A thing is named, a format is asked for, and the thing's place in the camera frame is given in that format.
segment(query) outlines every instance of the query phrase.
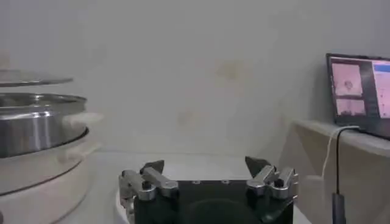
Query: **screw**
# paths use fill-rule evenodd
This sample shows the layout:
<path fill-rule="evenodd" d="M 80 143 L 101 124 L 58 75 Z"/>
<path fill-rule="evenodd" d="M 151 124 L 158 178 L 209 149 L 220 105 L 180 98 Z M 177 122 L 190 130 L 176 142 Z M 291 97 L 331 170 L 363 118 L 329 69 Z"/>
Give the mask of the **screw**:
<path fill-rule="evenodd" d="M 152 184 L 149 181 L 142 182 L 142 189 L 143 190 L 149 190 L 152 188 Z"/>

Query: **black cable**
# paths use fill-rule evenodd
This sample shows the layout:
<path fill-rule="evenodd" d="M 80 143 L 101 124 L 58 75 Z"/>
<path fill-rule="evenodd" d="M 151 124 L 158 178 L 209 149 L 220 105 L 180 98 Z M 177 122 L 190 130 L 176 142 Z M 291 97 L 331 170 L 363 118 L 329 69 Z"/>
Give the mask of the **black cable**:
<path fill-rule="evenodd" d="M 343 131 L 346 130 L 356 130 L 358 128 L 346 128 L 339 131 L 336 138 L 336 194 L 340 194 L 340 162 L 339 162 L 339 142 L 340 142 L 340 136 Z"/>

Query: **white wall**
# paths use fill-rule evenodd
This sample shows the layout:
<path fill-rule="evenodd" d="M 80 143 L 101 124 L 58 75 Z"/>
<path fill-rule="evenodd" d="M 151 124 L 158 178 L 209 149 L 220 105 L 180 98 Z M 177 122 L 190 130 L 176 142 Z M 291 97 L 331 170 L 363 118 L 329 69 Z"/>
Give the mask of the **white wall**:
<path fill-rule="evenodd" d="M 74 76 L 37 91 L 87 96 L 106 150 L 277 161 L 291 119 L 329 118 L 326 52 L 390 55 L 389 6 L 12 0 L 5 51 L 13 68 Z"/>

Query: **stainless steel pot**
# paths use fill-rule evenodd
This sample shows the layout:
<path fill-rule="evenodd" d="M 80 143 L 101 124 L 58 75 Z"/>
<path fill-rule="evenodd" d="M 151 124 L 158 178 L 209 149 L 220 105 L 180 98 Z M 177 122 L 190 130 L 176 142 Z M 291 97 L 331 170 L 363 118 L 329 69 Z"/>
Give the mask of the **stainless steel pot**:
<path fill-rule="evenodd" d="M 34 93 L 0 94 L 0 158 L 50 149 L 77 139 L 85 124 L 69 118 L 85 110 L 77 96 Z"/>

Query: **wall stain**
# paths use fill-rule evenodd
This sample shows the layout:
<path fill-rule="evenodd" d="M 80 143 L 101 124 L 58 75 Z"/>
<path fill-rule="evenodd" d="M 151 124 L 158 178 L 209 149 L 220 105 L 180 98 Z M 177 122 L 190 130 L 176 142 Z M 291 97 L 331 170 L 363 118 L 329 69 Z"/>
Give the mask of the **wall stain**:
<path fill-rule="evenodd" d="M 0 52 L 0 69 L 6 69 L 10 67 L 10 55 L 4 52 Z"/>
<path fill-rule="evenodd" d="M 227 60 L 217 68 L 216 75 L 229 81 L 235 81 L 243 76 L 246 70 L 241 60 Z"/>
<path fill-rule="evenodd" d="M 177 114 L 177 124 L 180 127 L 189 126 L 194 120 L 194 112 L 191 110 L 184 110 Z"/>
<path fill-rule="evenodd" d="M 217 85 L 233 88 L 239 95 L 247 94 L 254 87 L 253 64 L 243 60 L 224 60 L 214 72 Z"/>

